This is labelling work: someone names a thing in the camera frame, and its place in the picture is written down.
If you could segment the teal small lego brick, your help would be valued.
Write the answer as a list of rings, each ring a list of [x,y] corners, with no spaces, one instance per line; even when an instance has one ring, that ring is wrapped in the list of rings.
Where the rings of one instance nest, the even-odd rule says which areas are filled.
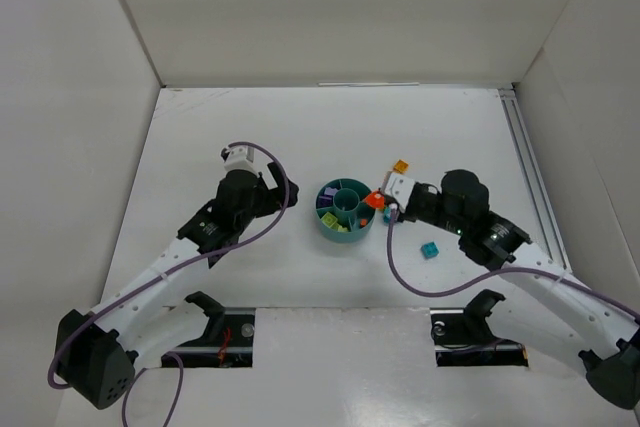
[[[439,249],[435,242],[423,244],[420,250],[425,259],[432,259],[439,255]]]

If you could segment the amber transparent lego brick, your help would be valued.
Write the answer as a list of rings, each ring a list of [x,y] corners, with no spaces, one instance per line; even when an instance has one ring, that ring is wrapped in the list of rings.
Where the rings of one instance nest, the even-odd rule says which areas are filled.
[[[393,171],[404,174],[408,170],[408,167],[408,163],[404,162],[403,160],[398,160],[393,166]]]

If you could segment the dark purple lego brick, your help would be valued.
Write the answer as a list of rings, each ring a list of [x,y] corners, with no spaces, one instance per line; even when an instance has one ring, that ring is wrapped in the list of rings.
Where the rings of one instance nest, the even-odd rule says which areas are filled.
[[[333,198],[329,196],[321,195],[316,200],[317,208],[325,208],[333,205]]]

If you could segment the orange round lego piece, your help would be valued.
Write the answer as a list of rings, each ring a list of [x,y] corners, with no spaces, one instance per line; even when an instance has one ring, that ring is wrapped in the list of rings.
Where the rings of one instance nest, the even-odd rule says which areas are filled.
[[[370,192],[363,202],[375,210],[383,210],[386,206],[386,198],[379,190]]]

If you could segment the lime green lego brick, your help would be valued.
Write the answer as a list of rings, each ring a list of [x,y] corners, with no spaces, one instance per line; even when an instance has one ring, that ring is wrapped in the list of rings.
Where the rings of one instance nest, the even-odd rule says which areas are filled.
[[[321,222],[326,227],[333,228],[338,223],[338,219],[332,213],[327,212],[321,217]]]

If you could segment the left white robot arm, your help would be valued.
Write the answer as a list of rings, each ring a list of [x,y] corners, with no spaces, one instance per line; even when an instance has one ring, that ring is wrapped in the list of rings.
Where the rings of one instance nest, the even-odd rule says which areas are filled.
[[[104,410],[169,351],[221,330],[225,309],[198,284],[223,256],[247,245],[242,236],[254,220],[279,221],[297,202],[299,188],[281,163],[271,161],[267,168],[274,187],[250,162],[227,163],[214,198],[148,268],[88,312],[71,310],[60,320],[51,386],[70,388]]]

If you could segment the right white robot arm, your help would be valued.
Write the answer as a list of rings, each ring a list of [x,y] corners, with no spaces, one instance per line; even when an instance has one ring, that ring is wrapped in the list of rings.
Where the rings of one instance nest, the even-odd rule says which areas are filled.
[[[389,172],[381,188],[390,221],[421,221],[457,235],[459,249],[485,273],[438,293],[411,287],[435,299],[501,277],[528,294],[554,320],[518,313],[512,299],[484,289],[458,316],[475,345],[499,339],[523,343],[585,376],[609,403],[632,410],[639,402],[639,315],[578,281],[556,264],[512,221],[491,211],[489,190],[467,170],[451,170],[441,186]]]

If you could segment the teal round divided container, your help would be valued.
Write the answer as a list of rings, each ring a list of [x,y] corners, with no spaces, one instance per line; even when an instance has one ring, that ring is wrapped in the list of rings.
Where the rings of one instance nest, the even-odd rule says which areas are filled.
[[[316,200],[321,195],[326,196],[324,194],[326,188],[337,190],[332,197],[333,205],[317,208]],[[363,199],[370,192],[372,190],[366,184],[351,178],[334,179],[322,186],[315,199],[316,220],[321,234],[335,243],[347,244],[362,240],[371,229],[376,213],[375,209],[363,202]],[[321,222],[321,217],[327,212],[332,213],[338,219],[338,223],[333,228],[328,228]],[[367,219],[368,225],[361,227],[360,219]],[[347,227],[350,232],[337,232],[338,225]]]

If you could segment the aluminium rail right edge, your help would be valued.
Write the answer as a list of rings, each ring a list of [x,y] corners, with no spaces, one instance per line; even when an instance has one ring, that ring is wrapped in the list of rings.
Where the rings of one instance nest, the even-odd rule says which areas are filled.
[[[537,224],[542,238],[540,243],[556,263],[560,264],[565,270],[573,272],[533,145],[526,129],[516,92],[513,88],[502,88],[498,90],[498,96],[503,106],[524,174],[525,184],[536,213]]]

